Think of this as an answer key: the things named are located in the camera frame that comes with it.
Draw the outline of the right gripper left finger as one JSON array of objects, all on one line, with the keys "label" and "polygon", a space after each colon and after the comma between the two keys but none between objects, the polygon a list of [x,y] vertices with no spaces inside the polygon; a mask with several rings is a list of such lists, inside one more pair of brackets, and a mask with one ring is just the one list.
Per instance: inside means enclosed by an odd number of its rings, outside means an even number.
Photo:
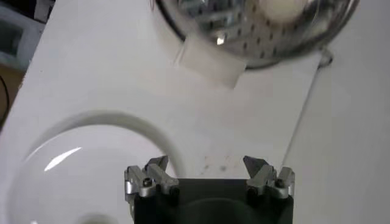
[{"label": "right gripper left finger", "polygon": [[151,158],[141,169],[129,166],[124,171],[124,194],[126,201],[134,201],[135,197],[154,197],[159,189],[164,195],[178,197],[179,180],[166,173],[168,156]]}]

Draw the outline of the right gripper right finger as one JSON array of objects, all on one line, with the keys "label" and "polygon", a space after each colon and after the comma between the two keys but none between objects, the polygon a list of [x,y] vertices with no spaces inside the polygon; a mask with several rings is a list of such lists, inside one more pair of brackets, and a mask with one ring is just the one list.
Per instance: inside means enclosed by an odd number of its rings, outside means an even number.
[{"label": "right gripper right finger", "polygon": [[257,196],[269,191],[274,198],[294,197],[295,172],[292,168],[282,167],[277,172],[266,160],[251,156],[244,156],[243,162],[250,176],[246,186],[255,189]]}]

